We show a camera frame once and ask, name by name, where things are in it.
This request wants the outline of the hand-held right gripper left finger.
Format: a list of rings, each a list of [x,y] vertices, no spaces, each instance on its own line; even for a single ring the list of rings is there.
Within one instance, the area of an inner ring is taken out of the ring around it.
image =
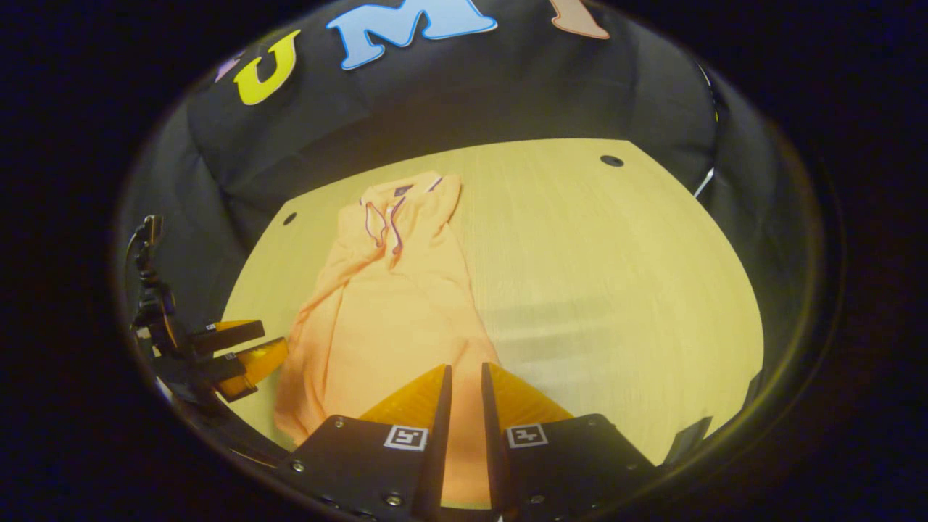
[[[338,518],[437,519],[452,394],[452,369],[438,365],[357,418],[329,416],[279,479]]]

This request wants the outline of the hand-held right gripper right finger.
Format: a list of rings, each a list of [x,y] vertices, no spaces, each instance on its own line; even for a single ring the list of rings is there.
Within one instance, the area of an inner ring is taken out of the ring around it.
[[[492,509],[501,519],[591,519],[657,468],[599,413],[574,415],[519,376],[483,364]]]

